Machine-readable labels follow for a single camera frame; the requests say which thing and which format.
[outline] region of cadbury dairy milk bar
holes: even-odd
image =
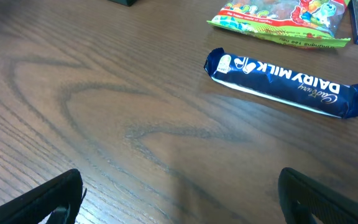
[[[213,50],[204,66],[216,82],[338,118],[358,116],[358,84],[340,85],[258,60]]]

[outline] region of gummy candy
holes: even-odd
[[[210,24],[306,48],[344,47],[334,35],[350,0],[231,0]]]

